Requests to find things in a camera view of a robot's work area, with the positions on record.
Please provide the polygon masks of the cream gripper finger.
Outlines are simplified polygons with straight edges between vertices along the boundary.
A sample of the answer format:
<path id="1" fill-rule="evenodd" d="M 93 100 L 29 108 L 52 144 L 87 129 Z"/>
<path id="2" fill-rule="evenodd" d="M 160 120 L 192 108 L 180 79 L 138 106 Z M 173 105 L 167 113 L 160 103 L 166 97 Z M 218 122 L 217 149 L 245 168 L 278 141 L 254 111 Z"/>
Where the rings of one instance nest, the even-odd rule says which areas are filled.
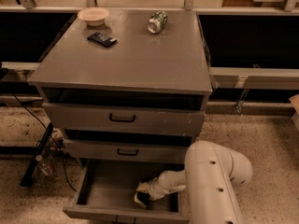
<path id="1" fill-rule="evenodd" d="M 134 196 L 134 201 L 142 208 L 146 208 L 148 206 L 148 194 L 137 192 Z"/>
<path id="2" fill-rule="evenodd" d="M 150 185 L 148 182 L 140 182 L 136 188 L 137 192 L 148 193 Z"/>

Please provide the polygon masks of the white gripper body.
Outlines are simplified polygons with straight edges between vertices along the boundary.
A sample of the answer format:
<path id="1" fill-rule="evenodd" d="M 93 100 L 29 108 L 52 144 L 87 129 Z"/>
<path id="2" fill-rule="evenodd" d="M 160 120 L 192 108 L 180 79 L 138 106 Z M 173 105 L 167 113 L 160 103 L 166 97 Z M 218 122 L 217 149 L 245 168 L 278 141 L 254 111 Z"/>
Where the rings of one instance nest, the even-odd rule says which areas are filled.
<path id="1" fill-rule="evenodd" d="M 160 200 L 168 193 L 168 190 L 159 184 L 157 177 L 148 182 L 146 191 L 151 201 Z"/>

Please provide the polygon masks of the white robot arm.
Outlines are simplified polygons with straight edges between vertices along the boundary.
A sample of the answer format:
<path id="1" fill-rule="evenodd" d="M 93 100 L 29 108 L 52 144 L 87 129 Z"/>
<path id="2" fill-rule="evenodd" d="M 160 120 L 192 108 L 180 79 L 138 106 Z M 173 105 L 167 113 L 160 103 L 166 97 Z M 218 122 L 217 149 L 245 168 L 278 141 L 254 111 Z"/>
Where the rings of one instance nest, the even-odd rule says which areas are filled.
<path id="1" fill-rule="evenodd" d="M 134 201 L 145 208 L 149 202 L 186 190 L 193 224 L 244 224 L 234 187 L 246 185 L 253 175 L 243 154 L 209 141 L 191 144 L 182 171 L 164 171 L 141 182 Z"/>

